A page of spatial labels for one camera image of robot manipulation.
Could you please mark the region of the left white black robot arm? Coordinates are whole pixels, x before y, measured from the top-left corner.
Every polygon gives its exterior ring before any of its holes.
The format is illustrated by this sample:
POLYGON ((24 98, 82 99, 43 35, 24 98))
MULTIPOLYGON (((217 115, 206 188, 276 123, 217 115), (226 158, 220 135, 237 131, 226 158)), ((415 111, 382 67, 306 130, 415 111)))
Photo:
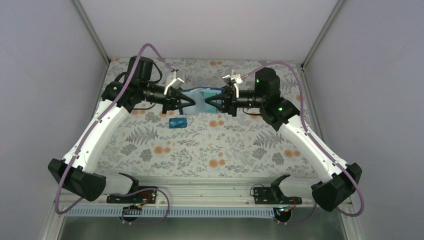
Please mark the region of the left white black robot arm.
POLYGON ((142 101, 161 105, 163 113, 195 105, 194 100, 179 91, 186 81, 182 71, 173 70, 165 85, 158 85, 151 80, 156 63, 147 57, 135 60, 136 57, 132 57, 127 71, 105 87, 96 113, 71 150, 48 164, 60 191, 67 190, 90 202, 110 194, 119 194, 124 201, 134 202, 140 191, 137 179, 124 173, 116 176, 95 173, 113 133, 142 101))

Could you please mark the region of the blue card holder wallet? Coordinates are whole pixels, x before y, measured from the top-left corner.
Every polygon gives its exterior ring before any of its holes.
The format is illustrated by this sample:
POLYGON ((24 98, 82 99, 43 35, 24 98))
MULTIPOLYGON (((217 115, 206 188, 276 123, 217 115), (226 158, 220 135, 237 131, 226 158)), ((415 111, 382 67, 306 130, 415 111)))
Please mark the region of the blue card holder wallet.
POLYGON ((198 115, 205 112, 205 89, 223 89, 223 88, 212 88, 212 87, 197 87, 192 89, 181 90, 186 96, 195 100, 195 114, 182 114, 188 116, 198 115))

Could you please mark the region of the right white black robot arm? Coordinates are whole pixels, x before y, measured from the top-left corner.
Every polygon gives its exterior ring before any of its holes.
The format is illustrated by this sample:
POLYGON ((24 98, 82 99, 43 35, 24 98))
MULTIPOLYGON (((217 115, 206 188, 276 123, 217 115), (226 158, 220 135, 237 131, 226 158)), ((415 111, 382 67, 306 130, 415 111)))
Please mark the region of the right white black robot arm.
POLYGON ((238 109, 258 108, 262 119, 297 147, 312 165, 317 178, 285 174, 271 184, 271 198, 278 204, 291 197, 306 198, 331 212, 355 193, 362 169, 335 154, 306 124, 303 113, 281 95, 276 71, 264 67, 254 74, 254 89, 241 90, 243 78, 233 69, 223 77, 221 94, 206 98, 206 104, 223 113, 237 115, 238 109))

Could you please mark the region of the aluminium rail frame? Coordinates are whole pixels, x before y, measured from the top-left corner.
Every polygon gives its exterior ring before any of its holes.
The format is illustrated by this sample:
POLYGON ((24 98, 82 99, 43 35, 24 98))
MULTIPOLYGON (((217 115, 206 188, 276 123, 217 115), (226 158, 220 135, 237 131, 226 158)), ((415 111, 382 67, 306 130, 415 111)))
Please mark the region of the aluminium rail frame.
POLYGON ((274 177, 176 177, 138 176, 143 187, 157 187, 155 207, 311 207, 313 200, 302 197, 298 200, 274 201, 269 196, 261 204, 261 186, 268 187, 274 177))

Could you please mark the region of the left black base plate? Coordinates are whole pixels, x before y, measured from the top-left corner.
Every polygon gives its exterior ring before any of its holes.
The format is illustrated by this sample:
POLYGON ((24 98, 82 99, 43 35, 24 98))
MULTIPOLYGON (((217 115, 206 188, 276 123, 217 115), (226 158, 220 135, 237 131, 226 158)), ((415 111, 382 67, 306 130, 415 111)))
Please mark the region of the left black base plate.
POLYGON ((108 204, 154 204, 158 191, 154 186, 149 186, 148 190, 143 190, 131 196, 109 195, 106 198, 108 204))

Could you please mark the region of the floral patterned table mat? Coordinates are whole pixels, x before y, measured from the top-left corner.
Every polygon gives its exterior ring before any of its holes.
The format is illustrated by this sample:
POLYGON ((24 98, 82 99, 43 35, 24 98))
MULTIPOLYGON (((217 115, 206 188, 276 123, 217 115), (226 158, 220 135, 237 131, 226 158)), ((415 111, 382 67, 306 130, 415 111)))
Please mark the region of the floral patterned table mat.
MULTIPOLYGON (((224 86, 227 68, 245 75, 267 61, 167 59, 186 74, 183 89, 224 86)), ((279 76, 281 95, 300 109, 295 75, 285 66, 271 66, 279 76)), ((162 177, 279 177, 284 174, 314 178, 316 171, 300 147, 263 121, 239 110, 228 114, 187 116, 185 128, 169 128, 178 111, 162 113, 162 105, 136 109, 113 132, 97 162, 95 173, 112 176, 162 177)))

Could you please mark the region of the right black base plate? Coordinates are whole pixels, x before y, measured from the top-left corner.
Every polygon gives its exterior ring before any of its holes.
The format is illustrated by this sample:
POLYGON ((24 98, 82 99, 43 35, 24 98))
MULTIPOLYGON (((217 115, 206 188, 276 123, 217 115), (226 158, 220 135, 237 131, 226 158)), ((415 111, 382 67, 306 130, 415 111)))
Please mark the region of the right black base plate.
POLYGON ((301 205, 300 197, 287 197, 278 187, 256 186, 252 189, 254 203, 256 205, 301 205))

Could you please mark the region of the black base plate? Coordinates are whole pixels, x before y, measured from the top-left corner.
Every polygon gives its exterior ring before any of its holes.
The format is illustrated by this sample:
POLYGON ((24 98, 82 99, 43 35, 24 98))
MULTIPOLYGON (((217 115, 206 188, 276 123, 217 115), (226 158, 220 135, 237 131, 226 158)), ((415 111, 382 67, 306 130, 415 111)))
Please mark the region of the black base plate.
POLYGON ((278 187, 256 186, 252 189, 254 203, 256 205, 301 205, 300 197, 287 197, 278 187))
POLYGON ((143 190, 131 196, 109 195, 106 198, 108 204, 154 204, 158 191, 154 186, 149 186, 148 190, 143 190))

